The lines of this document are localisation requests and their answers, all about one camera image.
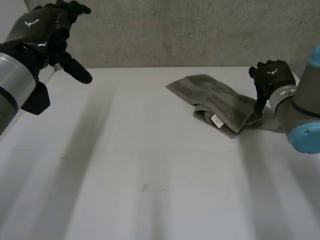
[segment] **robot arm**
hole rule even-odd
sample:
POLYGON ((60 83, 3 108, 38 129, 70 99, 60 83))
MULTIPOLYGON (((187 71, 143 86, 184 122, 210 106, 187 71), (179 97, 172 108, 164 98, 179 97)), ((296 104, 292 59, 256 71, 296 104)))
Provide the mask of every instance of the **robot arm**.
POLYGON ((58 0, 17 20, 6 42, 0 44, 0 135, 19 109, 39 115, 49 107, 47 88, 38 78, 47 65, 59 63, 79 82, 92 81, 88 71, 66 52, 72 24, 90 12, 76 1, 58 0))
MULTIPOLYGON (((259 98, 269 99, 292 146, 301 153, 320 153, 320 45, 315 48, 298 86, 284 61, 259 63, 257 68, 250 68, 249 74, 257 89, 256 106, 261 105, 259 98)), ((257 109, 261 107, 255 107, 255 112, 259 112, 257 109)))

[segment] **gray towel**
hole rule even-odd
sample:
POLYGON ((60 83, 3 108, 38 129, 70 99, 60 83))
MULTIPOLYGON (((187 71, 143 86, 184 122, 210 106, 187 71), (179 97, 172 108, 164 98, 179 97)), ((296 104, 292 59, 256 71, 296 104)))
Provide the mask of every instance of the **gray towel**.
POLYGON ((195 118, 230 138, 236 136, 244 127, 284 133, 269 107, 264 108, 263 117, 252 118, 256 101, 237 93, 211 76, 187 76, 167 85, 166 88, 187 103, 196 105, 193 112, 195 118), (220 128, 211 119, 214 115, 224 123, 220 128))

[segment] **black robotic glove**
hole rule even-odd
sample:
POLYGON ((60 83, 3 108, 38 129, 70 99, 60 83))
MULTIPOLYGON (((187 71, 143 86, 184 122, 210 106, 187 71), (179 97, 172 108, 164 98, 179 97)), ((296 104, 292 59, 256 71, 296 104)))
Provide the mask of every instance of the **black robotic glove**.
POLYGON ((90 13, 90 8, 76 1, 57 0, 55 4, 37 6, 17 20, 6 42, 0 45, 0 52, 24 64, 36 80, 42 68, 60 64, 76 80, 88 84, 92 77, 66 52, 66 40, 77 17, 90 13))
POLYGON ((249 68, 249 75, 256 88, 255 116, 261 117, 272 93, 286 85, 296 85, 295 77, 285 61, 268 60, 265 64, 258 62, 257 67, 249 68))

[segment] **white table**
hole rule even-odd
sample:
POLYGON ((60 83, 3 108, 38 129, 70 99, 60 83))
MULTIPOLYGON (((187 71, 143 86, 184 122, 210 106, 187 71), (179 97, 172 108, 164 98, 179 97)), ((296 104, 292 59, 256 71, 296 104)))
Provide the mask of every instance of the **white table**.
POLYGON ((51 106, 0 144, 0 240, 315 240, 318 155, 284 134, 229 139, 165 88, 208 74, 255 97, 247 67, 63 71, 51 106))

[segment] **towel tag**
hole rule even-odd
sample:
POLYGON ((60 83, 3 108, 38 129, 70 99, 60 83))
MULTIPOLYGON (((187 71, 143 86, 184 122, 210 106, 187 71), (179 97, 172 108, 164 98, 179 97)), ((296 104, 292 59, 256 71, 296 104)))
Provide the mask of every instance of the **towel tag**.
POLYGON ((220 129, 223 124, 225 124, 216 114, 211 117, 211 120, 218 127, 218 129, 220 129))

